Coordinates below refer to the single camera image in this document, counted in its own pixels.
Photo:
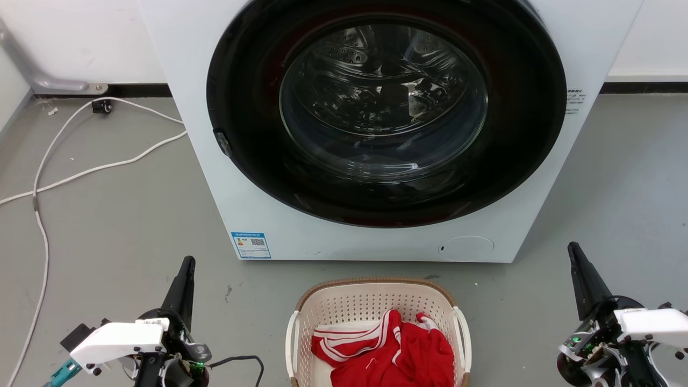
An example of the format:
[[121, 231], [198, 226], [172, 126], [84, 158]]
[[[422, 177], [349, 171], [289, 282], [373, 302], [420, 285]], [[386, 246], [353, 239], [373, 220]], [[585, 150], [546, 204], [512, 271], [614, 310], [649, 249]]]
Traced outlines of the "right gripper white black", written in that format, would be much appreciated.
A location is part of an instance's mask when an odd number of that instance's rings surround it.
[[577, 242], [568, 255], [580, 325], [558, 348], [561, 377], [573, 387], [669, 387], [653, 353], [668, 346], [688, 358], [688, 313], [613, 296]]

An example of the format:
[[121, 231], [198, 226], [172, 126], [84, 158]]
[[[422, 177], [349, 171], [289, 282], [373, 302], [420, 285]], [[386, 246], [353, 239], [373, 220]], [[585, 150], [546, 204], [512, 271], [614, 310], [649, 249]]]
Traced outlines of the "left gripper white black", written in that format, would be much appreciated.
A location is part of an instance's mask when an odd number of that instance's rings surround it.
[[84, 372], [100, 375], [111, 362], [131, 360], [133, 387], [208, 387], [212, 354], [191, 336], [196, 259], [185, 257], [161, 309], [134, 322], [111, 322], [70, 353]]

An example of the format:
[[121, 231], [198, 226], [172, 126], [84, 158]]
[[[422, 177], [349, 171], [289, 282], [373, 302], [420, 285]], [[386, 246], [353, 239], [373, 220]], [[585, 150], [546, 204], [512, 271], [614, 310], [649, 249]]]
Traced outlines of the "white perforated laundry basket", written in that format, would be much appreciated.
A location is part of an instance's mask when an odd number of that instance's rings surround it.
[[291, 387], [331, 387], [330, 367], [311, 353], [321, 324], [371, 328], [388, 310], [404, 321], [424, 313], [438, 324], [454, 351], [453, 387], [470, 387], [472, 347], [467, 319], [450, 292], [428, 280], [366, 277], [324, 282], [306, 291], [291, 314], [285, 336], [286, 372]]

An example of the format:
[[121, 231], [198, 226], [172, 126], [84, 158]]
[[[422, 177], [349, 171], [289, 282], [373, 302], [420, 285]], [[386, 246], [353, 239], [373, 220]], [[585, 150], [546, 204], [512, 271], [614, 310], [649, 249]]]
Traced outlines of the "blue energy label sticker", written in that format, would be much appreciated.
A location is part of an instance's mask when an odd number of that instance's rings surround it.
[[272, 258], [264, 233], [231, 232], [234, 249], [241, 260]]

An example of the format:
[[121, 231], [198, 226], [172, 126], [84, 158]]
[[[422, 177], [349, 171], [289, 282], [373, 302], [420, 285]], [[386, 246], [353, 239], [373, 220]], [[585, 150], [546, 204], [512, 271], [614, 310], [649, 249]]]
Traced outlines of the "white front-load washing machine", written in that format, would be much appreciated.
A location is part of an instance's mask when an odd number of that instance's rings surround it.
[[268, 260], [510, 263], [518, 254], [604, 85], [644, 0], [521, 0], [550, 34], [568, 89], [586, 93], [543, 163], [508, 195], [445, 222], [401, 228], [320, 219], [269, 196], [216, 140], [206, 101], [214, 49], [251, 0], [138, 0], [153, 47], [186, 127], [214, 205], [231, 232], [264, 233]]

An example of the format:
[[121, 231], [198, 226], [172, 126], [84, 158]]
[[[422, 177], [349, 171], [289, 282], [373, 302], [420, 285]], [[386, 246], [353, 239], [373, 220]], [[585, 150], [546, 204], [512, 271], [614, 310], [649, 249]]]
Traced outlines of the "red garment with white stripes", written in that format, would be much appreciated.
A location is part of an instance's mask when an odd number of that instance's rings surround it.
[[319, 349], [334, 367], [332, 387], [454, 387], [454, 351], [424, 313], [405, 322], [400, 311], [388, 310], [373, 331], [327, 336]]

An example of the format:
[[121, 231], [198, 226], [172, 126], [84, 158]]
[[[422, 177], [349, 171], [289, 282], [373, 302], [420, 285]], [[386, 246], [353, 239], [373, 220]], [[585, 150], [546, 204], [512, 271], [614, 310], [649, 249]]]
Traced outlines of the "grey printed text sticker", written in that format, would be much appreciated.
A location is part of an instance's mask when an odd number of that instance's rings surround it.
[[580, 113], [586, 99], [585, 91], [581, 89], [568, 89], [566, 98], [565, 115], [576, 115]]

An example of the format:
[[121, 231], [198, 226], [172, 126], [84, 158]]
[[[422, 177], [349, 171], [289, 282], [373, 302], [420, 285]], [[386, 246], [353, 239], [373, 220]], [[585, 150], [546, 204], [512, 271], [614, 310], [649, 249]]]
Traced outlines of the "round black washer door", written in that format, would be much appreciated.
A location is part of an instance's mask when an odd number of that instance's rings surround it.
[[216, 140], [302, 213], [375, 228], [456, 219], [543, 163], [561, 56], [521, 0], [251, 0], [214, 49]]

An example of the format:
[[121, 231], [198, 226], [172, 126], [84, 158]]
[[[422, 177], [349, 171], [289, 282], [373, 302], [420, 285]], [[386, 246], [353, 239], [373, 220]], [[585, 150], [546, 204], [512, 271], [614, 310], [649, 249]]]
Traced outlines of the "grey wall pipe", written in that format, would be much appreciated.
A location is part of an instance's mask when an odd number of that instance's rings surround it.
[[69, 80], [49, 75], [30, 59], [2, 19], [0, 45], [36, 95], [101, 96], [110, 88], [106, 83]]

